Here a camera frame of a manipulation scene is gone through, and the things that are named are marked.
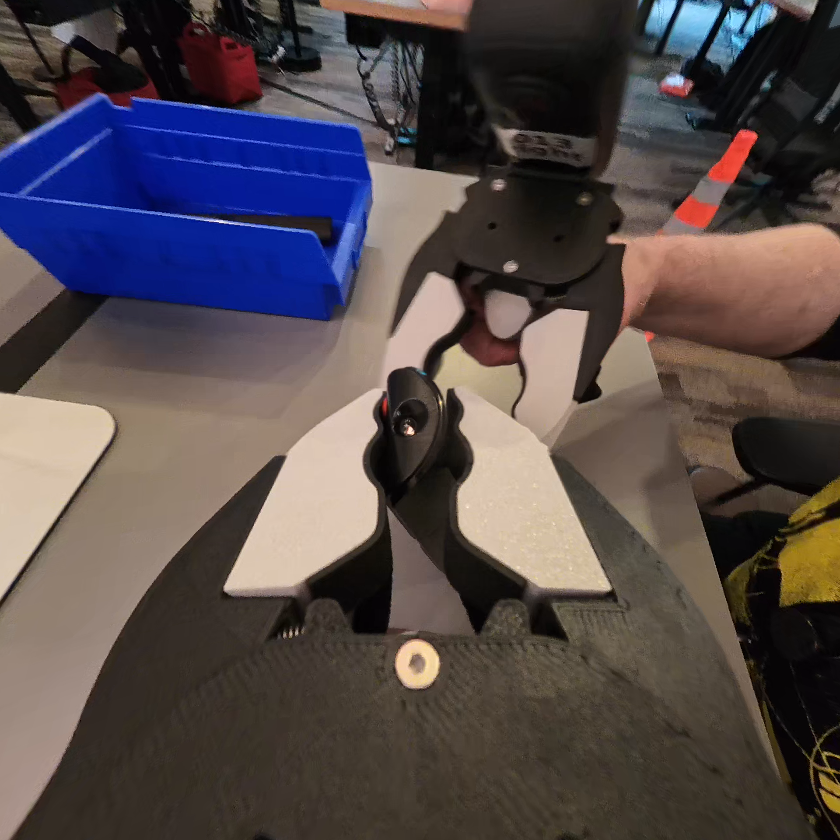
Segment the red black bag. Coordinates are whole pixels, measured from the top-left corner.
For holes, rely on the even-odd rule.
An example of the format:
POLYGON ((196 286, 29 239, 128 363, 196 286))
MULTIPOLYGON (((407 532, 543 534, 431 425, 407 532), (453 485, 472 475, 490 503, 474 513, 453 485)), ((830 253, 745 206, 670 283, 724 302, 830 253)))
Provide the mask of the red black bag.
POLYGON ((86 38, 75 36, 61 52, 61 73, 54 82, 56 99, 68 110, 89 97, 102 93, 117 106, 129 108, 133 99, 159 99, 159 93, 146 72, 123 60, 117 54, 93 45, 86 38), (75 54, 90 65, 72 70, 75 54))

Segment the person's right hand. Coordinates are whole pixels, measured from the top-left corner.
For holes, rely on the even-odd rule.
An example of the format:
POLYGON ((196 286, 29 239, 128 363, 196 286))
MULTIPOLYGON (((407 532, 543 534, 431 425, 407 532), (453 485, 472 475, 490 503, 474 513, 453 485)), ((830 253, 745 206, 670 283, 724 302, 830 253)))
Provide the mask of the person's right hand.
POLYGON ((467 329, 459 340, 461 348, 487 368, 520 364, 519 340, 499 339, 490 332, 482 293, 467 280, 459 282, 458 291, 467 315, 467 329))

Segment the yellow black patterned pants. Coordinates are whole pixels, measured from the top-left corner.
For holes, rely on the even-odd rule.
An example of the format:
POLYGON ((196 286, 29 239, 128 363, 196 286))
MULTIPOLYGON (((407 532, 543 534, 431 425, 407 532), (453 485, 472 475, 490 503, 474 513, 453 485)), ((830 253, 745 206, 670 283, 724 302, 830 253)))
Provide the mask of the yellow black patterned pants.
POLYGON ((839 837, 838 479, 721 577, 763 721, 808 822, 839 837))

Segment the wooden top table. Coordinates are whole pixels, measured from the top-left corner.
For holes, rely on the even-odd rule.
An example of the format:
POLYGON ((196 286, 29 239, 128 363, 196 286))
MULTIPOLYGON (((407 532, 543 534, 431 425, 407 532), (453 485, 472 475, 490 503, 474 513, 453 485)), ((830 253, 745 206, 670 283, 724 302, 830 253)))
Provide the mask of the wooden top table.
POLYGON ((377 20, 395 36, 424 48, 419 88, 415 167, 433 170, 443 154, 448 106, 460 81, 460 40, 467 1, 321 1, 332 12, 377 20))

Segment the grey desk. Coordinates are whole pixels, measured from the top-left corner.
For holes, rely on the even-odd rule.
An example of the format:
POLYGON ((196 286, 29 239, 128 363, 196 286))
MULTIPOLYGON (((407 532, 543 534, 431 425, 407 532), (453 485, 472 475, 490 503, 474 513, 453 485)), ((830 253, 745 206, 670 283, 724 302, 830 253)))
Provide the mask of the grey desk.
MULTIPOLYGON (((350 305, 328 322, 110 299, 23 387, 100 406, 118 431, 2 604, 1 832, 67 748, 102 664, 165 563, 274 455, 375 384, 398 285, 471 179, 372 163, 350 305)), ((602 397, 560 454, 667 562, 717 636, 777 780, 685 462, 642 333, 607 355, 602 397)))

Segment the orange traffic cone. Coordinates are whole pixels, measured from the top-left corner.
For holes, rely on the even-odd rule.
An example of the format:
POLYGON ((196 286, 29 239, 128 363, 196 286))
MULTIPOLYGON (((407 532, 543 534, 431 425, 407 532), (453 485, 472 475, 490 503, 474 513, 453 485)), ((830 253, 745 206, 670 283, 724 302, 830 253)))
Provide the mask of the orange traffic cone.
POLYGON ((746 164, 758 138, 759 135, 753 130, 739 131, 720 160, 699 180, 693 191, 678 202, 677 209, 657 232, 657 236, 704 234, 746 164))

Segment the person's right forearm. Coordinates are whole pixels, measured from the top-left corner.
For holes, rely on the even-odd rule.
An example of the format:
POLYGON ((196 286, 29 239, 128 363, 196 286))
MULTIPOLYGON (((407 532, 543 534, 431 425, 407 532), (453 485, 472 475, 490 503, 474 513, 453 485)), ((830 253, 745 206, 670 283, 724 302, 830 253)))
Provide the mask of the person's right forearm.
POLYGON ((830 227, 623 244, 623 327, 767 360, 839 361, 839 238, 830 227))

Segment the blue plastic bin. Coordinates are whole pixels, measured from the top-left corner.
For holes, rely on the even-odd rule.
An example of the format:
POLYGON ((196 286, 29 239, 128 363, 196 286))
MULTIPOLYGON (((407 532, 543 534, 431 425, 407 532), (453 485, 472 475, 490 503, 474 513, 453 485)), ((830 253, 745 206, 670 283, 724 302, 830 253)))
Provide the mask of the blue plastic bin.
POLYGON ((329 320, 372 179, 344 122, 98 94, 2 149, 2 230, 68 290, 329 320), (334 240, 197 214, 331 217, 334 240))

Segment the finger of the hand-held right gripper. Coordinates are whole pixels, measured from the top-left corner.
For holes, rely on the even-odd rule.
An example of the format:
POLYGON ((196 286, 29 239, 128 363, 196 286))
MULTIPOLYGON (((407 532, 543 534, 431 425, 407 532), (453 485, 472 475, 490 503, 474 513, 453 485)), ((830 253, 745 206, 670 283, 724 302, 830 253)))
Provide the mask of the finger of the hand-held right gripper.
POLYGON ((453 280, 436 272, 427 275, 385 346, 382 389, 393 372, 405 368, 437 379, 445 354, 461 341, 474 319, 453 280))
POLYGON ((555 309, 521 332, 521 392, 513 417, 544 444, 553 444, 573 411, 574 388, 589 316, 555 309))

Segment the black office chair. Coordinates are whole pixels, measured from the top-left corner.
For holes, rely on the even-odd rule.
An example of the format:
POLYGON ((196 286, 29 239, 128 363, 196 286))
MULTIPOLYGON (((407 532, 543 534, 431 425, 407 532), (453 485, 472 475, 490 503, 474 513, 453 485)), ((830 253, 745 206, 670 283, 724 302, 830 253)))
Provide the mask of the black office chair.
POLYGON ((750 180, 738 179, 722 200, 732 210, 715 229, 760 213, 769 226, 798 220, 794 208, 827 211, 813 184, 838 172, 838 109, 818 115, 838 88, 838 1, 816 4, 803 47, 793 65, 777 74, 742 126, 756 134, 744 164, 750 180))

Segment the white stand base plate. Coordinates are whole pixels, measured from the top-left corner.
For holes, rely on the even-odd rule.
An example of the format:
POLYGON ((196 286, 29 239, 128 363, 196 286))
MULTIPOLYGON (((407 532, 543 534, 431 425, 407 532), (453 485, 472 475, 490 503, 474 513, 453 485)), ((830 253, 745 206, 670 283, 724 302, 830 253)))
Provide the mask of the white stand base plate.
POLYGON ((1 598, 110 447, 99 406, 1 394, 1 598))

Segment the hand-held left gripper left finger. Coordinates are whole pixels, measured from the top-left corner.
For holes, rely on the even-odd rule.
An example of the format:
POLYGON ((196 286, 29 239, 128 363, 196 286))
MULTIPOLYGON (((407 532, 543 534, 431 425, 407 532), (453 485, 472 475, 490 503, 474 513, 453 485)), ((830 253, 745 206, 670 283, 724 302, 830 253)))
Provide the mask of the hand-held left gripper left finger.
POLYGON ((224 583, 237 598, 288 597, 301 608, 332 599, 358 632, 390 621, 393 560, 374 388, 323 419, 287 452, 224 583))

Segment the red container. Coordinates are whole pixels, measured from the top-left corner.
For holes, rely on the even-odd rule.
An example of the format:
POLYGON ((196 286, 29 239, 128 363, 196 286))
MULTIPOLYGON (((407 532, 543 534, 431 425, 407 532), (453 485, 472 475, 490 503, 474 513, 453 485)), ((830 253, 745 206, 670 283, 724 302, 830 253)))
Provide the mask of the red container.
POLYGON ((205 99, 237 106, 263 96, 254 50, 191 21, 177 40, 187 75, 205 99))

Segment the black pole stand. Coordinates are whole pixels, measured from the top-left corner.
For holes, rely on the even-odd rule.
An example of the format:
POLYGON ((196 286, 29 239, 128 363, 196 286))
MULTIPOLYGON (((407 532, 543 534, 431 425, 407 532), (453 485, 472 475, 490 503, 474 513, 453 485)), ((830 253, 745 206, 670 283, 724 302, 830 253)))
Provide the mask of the black pole stand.
POLYGON ((297 11, 293 1, 277 2, 278 47, 272 59, 281 72, 309 73, 322 68, 320 53, 313 47, 304 45, 301 35, 310 34, 298 23, 297 11))

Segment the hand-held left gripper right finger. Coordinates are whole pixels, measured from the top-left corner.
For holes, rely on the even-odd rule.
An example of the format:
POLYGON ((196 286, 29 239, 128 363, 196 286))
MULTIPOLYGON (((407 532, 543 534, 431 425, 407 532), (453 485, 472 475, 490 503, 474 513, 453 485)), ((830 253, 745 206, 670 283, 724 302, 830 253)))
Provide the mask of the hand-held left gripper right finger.
POLYGON ((475 630, 502 601, 537 621, 554 602, 613 601, 548 447, 465 387, 448 410, 448 581, 475 630))

